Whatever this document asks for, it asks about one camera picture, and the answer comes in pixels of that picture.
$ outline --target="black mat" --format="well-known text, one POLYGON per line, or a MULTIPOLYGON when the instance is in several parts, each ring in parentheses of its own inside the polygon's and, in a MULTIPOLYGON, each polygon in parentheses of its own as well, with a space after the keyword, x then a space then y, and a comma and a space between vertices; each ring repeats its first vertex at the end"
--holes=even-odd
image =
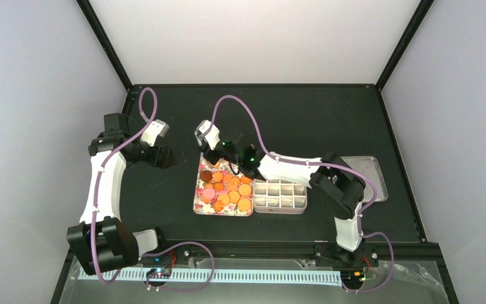
MULTIPOLYGON (((159 143, 174 151, 179 164, 161 170, 138 164, 125 171, 121 219, 133 231, 160 226, 167 239, 195 241, 334 241, 336 232, 328 198, 309 189, 302 215, 254 212, 250 217, 197 215, 192 210, 199 161, 193 131, 211 120, 213 106, 225 94, 242 98, 254 112, 270 151, 283 155, 320 157, 328 151, 342 156, 376 156, 389 199, 375 203, 363 217, 365 233, 382 231, 392 241, 418 242, 408 185, 402 178, 394 143, 377 92, 365 86, 155 86, 156 118, 170 129, 159 143)), ((138 114, 138 94, 130 105, 135 132, 144 125, 138 114)), ((152 99, 144 100, 149 115, 152 99)), ((215 123, 237 126, 246 139, 258 143, 252 122, 235 101, 225 101, 215 123)))

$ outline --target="black frame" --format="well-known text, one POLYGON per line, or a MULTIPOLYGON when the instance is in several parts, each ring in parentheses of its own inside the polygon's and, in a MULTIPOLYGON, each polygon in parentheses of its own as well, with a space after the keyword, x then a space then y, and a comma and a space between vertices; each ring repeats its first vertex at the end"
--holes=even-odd
MULTIPOLYGON (((376 84, 360 84, 360 86, 375 86, 375 90, 377 91, 378 98, 380 100, 380 104, 382 107, 383 114, 386 117, 387 120, 387 127, 389 129, 390 134, 392 135, 392 138, 394 140, 394 148, 397 154, 397 157, 400 161, 401 164, 401 170, 402 170, 402 175, 403 178, 406 182, 407 185, 410 185, 408 181, 408 177, 405 171, 405 167, 403 164, 403 160, 401 159, 401 155, 399 154, 399 149, 397 147, 397 142, 394 137, 394 132, 392 131, 392 126, 390 124, 390 119, 387 113, 387 109, 385 107, 385 103, 381 94, 382 89, 385 87, 387 81, 389 80, 390 76, 394 72, 394 69, 396 68, 397 64, 399 63, 401 56, 404 54, 405 50, 408 47, 408 44, 411 42, 412 38, 414 37, 414 34, 418 30, 418 27, 422 23, 425 15, 431 8, 431 5, 433 4, 434 0, 421 0, 417 9, 415 10, 413 16, 411 17, 405 31, 403 32, 399 42, 396 45, 396 48, 394 49, 393 53, 391 54, 385 68, 383 69, 383 72, 381 73, 379 79, 377 80, 376 84)), ((94 12, 94 8, 92 7, 91 3, 89 0, 77 0, 78 5, 80 6, 81 10, 83 11, 83 14, 85 15, 88 23, 92 27, 92 30, 94 31, 100 45, 102 46, 103 50, 105 51, 109 61, 111 62, 113 68, 115 69, 118 77, 120 78, 120 81, 122 82, 124 88, 128 92, 126 96, 126 100, 123 105, 123 110, 122 113, 127 113, 130 109, 130 106, 134 100, 134 97, 136 93, 132 92, 133 84, 131 83, 131 80, 127 76, 127 73, 118 59, 118 55, 116 54, 115 49, 112 47, 112 44, 109 40, 109 37, 105 33, 103 26, 101 25, 101 22, 96 16, 96 13, 94 12)), ((263 85, 263 84, 258 84, 257 86, 274 86, 271 84, 263 85)), ((411 197, 411 201, 413 202, 413 211, 415 213, 415 220, 417 221, 417 227, 420 228, 420 235, 422 236, 421 242, 420 243, 394 243, 394 257, 396 260, 427 260, 427 261, 435 261, 437 263, 439 273, 443 282, 443 285, 445 287, 446 293, 448 295, 448 300, 449 303, 459 303, 458 298, 456 296, 455 290, 452 285, 452 281, 450 278, 450 275, 448 273, 448 269, 446 267, 446 263, 444 261, 444 257, 442 256, 442 252, 440 250, 439 244, 437 243, 428 243, 426 242, 426 234, 422 226, 420 214, 418 213, 418 208, 416 206, 416 203, 414 202, 414 196, 412 193, 412 190, 409 188, 409 195, 411 197)), ((227 248, 230 249, 230 255, 235 255, 239 257, 277 257, 278 256, 278 246, 280 245, 275 245, 271 244, 269 248, 263 248, 263 244, 248 244, 248 246, 241 246, 241 245, 232 245, 232 244, 223 244, 219 242, 214 242, 214 243, 208 243, 205 244, 213 252, 217 252, 220 255, 223 255, 222 252, 226 252, 227 248)), ((388 246, 385 243, 373 243, 375 247, 375 252, 378 254, 380 259, 386 260, 390 259, 390 251, 388 246)), ((313 256, 312 252, 318 251, 319 246, 325 246, 325 245, 319 245, 319 244, 282 244, 281 246, 286 247, 286 246, 292 246, 292 248, 288 251, 288 253, 284 254, 283 257, 311 257, 313 256)), ((72 260, 73 260, 73 252, 70 250, 66 256, 65 262, 63 269, 61 271, 61 274, 58 279, 58 283, 56 286, 56 289, 54 291, 51 303, 58 303, 62 292, 63 288, 66 282, 66 278, 68 276, 70 267, 72 265, 72 260)))

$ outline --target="clear plastic sheet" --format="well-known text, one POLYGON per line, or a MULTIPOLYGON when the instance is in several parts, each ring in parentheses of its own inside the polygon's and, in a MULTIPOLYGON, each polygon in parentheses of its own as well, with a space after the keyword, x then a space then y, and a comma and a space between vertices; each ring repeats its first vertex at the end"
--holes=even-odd
MULTIPOLYGON (((389 283, 373 293, 346 293, 340 287, 293 284, 229 284, 216 283, 194 293, 147 291, 142 282, 116 281, 109 286, 97 281, 78 280, 80 265, 74 260, 64 286, 60 303, 448 303, 433 261, 396 261, 396 273, 389 283)), ((216 259, 217 269, 284 269, 327 270, 308 261, 216 259)), ((211 268, 211 260, 191 260, 188 267, 211 268)), ((388 274, 390 262, 382 262, 374 280, 363 289, 380 284, 388 274)), ((193 288, 197 283, 169 282, 167 287, 193 288)))

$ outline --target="purple cable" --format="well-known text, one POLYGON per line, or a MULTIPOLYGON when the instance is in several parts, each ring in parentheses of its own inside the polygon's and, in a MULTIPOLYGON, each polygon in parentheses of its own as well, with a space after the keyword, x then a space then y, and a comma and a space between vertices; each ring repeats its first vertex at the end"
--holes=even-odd
MULTIPOLYGON (((120 150, 122 150, 125 146, 127 146, 130 142, 134 141, 137 137, 142 135, 144 131, 150 126, 150 124, 154 121, 154 117, 156 116, 156 112, 158 110, 158 97, 153 89, 150 87, 145 87, 142 92, 140 92, 139 96, 139 113, 140 115, 144 118, 146 121, 145 126, 138 131, 135 135, 133 135, 130 139, 125 141, 123 144, 119 145, 116 147, 111 153, 103 160, 101 163, 101 168, 105 168, 105 165, 107 165, 107 162, 109 162, 109 159, 113 157, 113 155, 117 154, 120 150), (144 97, 144 94, 146 91, 152 93, 154 96, 154 110, 152 111, 152 116, 150 118, 147 118, 146 115, 144 114, 144 111, 142 111, 142 98, 144 97)), ((97 195, 99 192, 99 183, 101 180, 101 175, 103 171, 99 171, 96 176, 96 183, 94 184, 94 206, 97 208, 97 195)), ((92 212, 92 223, 90 224, 90 247, 92 249, 92 263, 94 264, 94 270, 96 271, 97 278, 99 279, 100 282, 102 282, 105 285, 111 284, 116 277, 118 277, 118 274, 120 273, 121 269, 118 269, 113 276, 113 278, 109 281, 105 281, 103 279, 103 276, 101 275, 101 271, 99 269, 99 262, 97 261, 97 250, 96 250, 96 215, 97 215, 97 210, 94 210, 92 212)))
MULTIPOLYGON (((217 103, 215 104, 215 107, 213 108, 213 116, 211 117, 211 124, 209 125, 209 128, 204 132, 204 136, 211 131, 211 128, 213 128, 213 124, 215 122, 215 117, 217 116, 217 109, 219 108, 220 103, 223 102, 224 100, 228 99, 228 98, 237 101, 247 111, 247 113, 249 114, 249 116, 252 120, 252 123, 254 124, 254 128, 256 129, 256 135, 258 136, 258 141, 260 143, 261 149, 265 152, 265 154, 267 156, 269 156, 270 158, 276 159, 275 156, 271 155, 271 153, 265 147, 265 144, 263 143, 263 139, 261 137, 261 132, 260 132, 259 127, 258 127, 258 122, 256 121, 256 118, 252 114, 251 109, 249 108, 248 105, 245 104, 245 102, 243 102, 243 100, 241 100, 240 98, 238 98, 237 96, 234 96, 234 95, 224 95, 223 97, 221 97, 217 101, 217 103)), ((360 209, 360 214, 362 214, 362 212, 364 210, 366 210, 369 206, 371 206, 375 202, 375 199, 377 199, 377 188, 375 187, 373 182, 369 178, 367 178, 366 176, 360 174, 359 172, 357 172, 357 171, 355 171, 351 168, 340 166, 340 165, 335 165, 333 163, 322 163, 320 161, 312 161, 312 162, 306 163, 305 161, 286 160, 286 159, 283 159, 283 158, 279 158, 278 161, 283 162, 283 163, 291 163, 293 165, 325 166, 325 167, 328 167, 328 168, 336 168, 336 169, 339 169, 339 170, 342 170, 342 171, 345 171, 345 172, 349 172, 349 173, 363 179, 368 185, 370 185, 371 189, 373 190, 373 196, 371 197, 371 200, 369 202, 367 202, 367 204, 360 209)))
MULTIPOLYGON (((167 290, 167 291, 179 291, 179 292, 183 292, 183 293, 191 293, 193 291, 199 291, 200 289, 206 287, 209 282, 211 281, 211 279, 213 278, 213 273, 215 272, 215 260, 213 259, 213 254, 211 253, 211 251, 208 249, 208 247, 205 247, 204 245, 202 245, 201 243, 197 243, 197 242, 192 242, 192 241, 188 241, 188 242, 181 242, 181 243, 178 243, 170 248, 168 248, 167 250, 163 250, 162 252, 159 252, 159 253, 145 253, 143 254, 142 256, 143 257, 158 257, 160 255, 164 255, 165 253, 167 252, 171 252, 174 248, 176 247, 179 247, 179 246, 183 246, 183 245, 196 245, 196 246, 199 246, 201 247, 202 249, 206 250, 206 252, 208 252, 209 254, 209 257, 211 258, 211 272, 209 273, 209 276, 208 278, 206 279, 206 282, 204 282, 202 285, 196 287, 196 288, 191 288, 191 289, 180 289, 180 288, 169 288, 169 287, 156 287, 158 288, 159 290, 167 290)), ((150 278, 153 276, 152 275, 149 275, 147 278, 146 278, 146 284, 148 285, 148 288, 152 287, 150 285, 150 278)))
POLYGON ((374 288, 370 288, 370 289, 364 289, 364 290, 357 290, 357 289, 349 289, 347 288, 347 286, 342 283, 342 286, 344 287, 344 289, 346 291, 352 291, 354 293, 370 293, 372 291, 376 291, 380 288, 382 288, 383 286, 385 286, 385 284, 390 280, 390 278, 392 277, 392 273, 394 271, 394 249, 392 249, 392 243, 390 242, 389 238, 382 232, 374 232, 374 233, 370 233, 369 235, 367 236, 363 236, 363 238, 365 239, 369 239, 369 238, 372 238, 374 236, 382 236, 383 238, 385 238, 385 240, 387 241, 387 243, 389 244, 389 249, 390 249, 390 272, 387 276, 387 278, 379 285, 375 286, 374 288))

